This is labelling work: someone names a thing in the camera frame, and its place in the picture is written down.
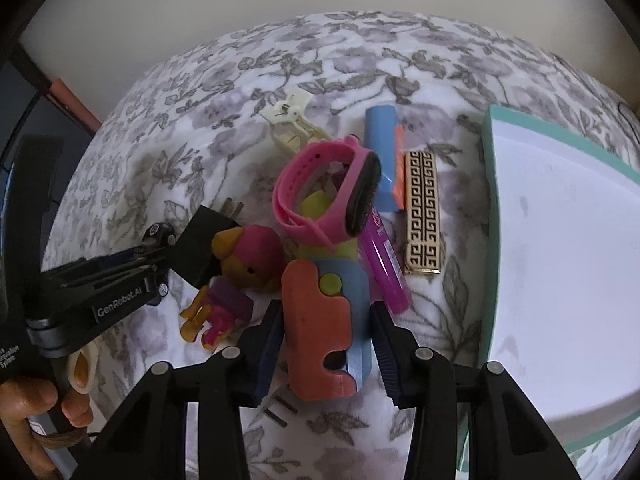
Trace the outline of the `person's left hand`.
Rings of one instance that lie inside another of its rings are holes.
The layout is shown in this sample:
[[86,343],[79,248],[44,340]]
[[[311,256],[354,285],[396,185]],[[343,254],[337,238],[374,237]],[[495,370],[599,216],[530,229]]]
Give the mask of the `person's left hand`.
[[15,347],[1,351],[1,423],[38,479],[72,478],[90,446],[92,344],[49,361]]

